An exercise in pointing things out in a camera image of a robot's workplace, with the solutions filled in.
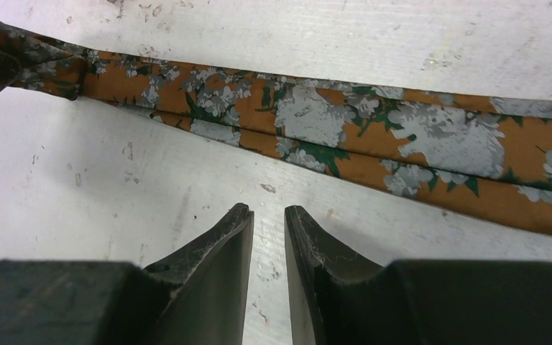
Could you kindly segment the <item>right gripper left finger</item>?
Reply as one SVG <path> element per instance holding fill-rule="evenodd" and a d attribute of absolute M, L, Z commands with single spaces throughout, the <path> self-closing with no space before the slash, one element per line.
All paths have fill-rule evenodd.
<path fill-rule="evenodd" d="M 253 222 L 237 203 L 143 268 L 0 260 L 0 344 L 240 344 Z"/>

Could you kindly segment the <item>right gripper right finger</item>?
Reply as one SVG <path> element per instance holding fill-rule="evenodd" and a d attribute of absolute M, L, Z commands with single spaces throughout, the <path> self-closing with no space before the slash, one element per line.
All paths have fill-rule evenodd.
<path fill-rule="evenodd" d="M 285 209 L 294 344 L 552 344 L 552 262 L 381 266 Z"/>

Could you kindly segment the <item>orange grey floral tie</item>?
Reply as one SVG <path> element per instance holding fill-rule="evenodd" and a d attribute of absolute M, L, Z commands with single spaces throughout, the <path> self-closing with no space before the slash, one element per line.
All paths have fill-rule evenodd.
<path fill-rule="evenodd" d="M 0 22 L 10 85 L 552 236 L 552 101 L 272 75 L 93 50 Z"/>

